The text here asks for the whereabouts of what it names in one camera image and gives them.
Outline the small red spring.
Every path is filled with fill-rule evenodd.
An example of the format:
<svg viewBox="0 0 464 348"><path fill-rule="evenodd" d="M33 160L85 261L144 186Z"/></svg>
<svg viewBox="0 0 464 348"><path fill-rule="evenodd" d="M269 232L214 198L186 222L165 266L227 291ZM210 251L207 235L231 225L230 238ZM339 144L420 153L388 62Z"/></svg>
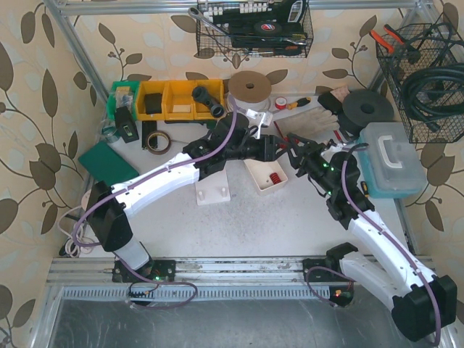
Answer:
<svg viewBox="0 0 464 348"><path fill-rule="evenodd" d="M281 179L277 173L271 173L269 177L273 185L279 184L281 182Z"/></svg>

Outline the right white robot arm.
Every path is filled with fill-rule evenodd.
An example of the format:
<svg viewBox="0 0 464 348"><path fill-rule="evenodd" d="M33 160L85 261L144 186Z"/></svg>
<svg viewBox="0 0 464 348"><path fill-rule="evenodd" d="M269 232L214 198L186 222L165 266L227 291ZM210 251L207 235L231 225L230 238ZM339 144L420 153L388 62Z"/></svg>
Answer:
<svg viewBox="0 0 464 348"><path fill-rule="evenodd" d="M389 230L371 201L358 188L360 171L355 152L367 143L345 147L324 144L290 133L287 150L298 176L307 175L321 187L328 211L375 257L371 262L350 247L340 256L337 276L357 282L391 313L394 324L410 341L430 335L439 346L442 329L455 322L457 285L426 267Z"/></svg>

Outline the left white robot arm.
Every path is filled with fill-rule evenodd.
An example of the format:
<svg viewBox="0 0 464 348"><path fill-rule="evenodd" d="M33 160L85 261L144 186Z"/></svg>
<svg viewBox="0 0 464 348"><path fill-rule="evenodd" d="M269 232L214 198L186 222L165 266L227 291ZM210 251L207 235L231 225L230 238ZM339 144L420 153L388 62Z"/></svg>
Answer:
<svg viewBox="0 0 464 348"><path fill-rule="evenodd" d="M274 162L288 145L278 136L261 134L260 127L251 126L245 115L234 110L165 164L113 186L103 181L95 184L78 222L90 225L96 244L105 252L113 253L127 268L140 271L151 257L132 232L131 215L183 186L220 172L227 161Z"/></svg>

